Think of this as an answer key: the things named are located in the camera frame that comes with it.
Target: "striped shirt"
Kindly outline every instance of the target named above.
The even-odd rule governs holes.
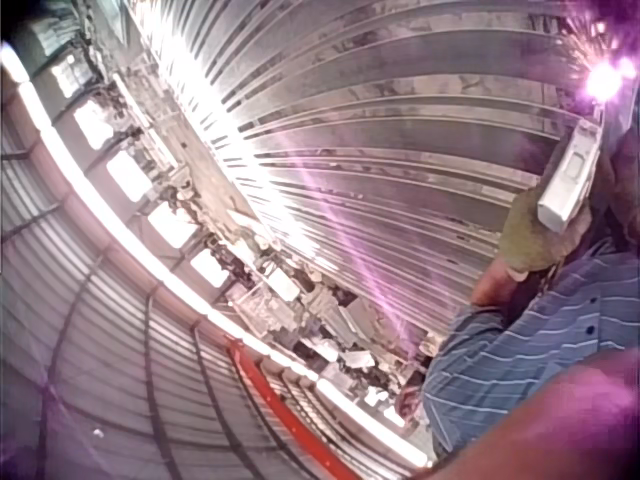
[[[640,345],[639,268],[635,252],[604,242],[565,267],[507,329],[496,308],[461,312],[424,384],[435,440],[458,450],[567,367]]]

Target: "worker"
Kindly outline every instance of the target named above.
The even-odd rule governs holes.
[[[600,159],[607,171],[597,173],[610,177],[609,203],[622,226],[625,246],[610,237],[587,245],[580,258],[565,264],[548,290],[509,325],[505,312],[517,299],[520,282],[533,277],[530,272],[563,262],[582,248],[585,233],[594,232],[588,202],[562,234],[537,219],[537,201],[562,148],[556,149],[540,184],[515,198],[498,254],[475,286],[470,305],[454,321],[422,390],[419,395],[405,392],[405,404],[422,402],[434,444],[443,455],[485,434],[568,367],[597,352],[639,345],[636,129],[622,139],[614,156]]]
[[[637,480],[640,350],[555,377],[468,448],[413,480]]]

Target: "red beam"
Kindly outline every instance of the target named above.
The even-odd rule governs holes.
[[[253,363],[253,359],[244,351],[244,346],[237,342],[229,343],[233,360],[242,369],[269,408],[287,430],[291,432],[291,435],[300,446],[335,478],[339,480],[361,480],[280,400],[280,397],[273,391],[260,369]]]

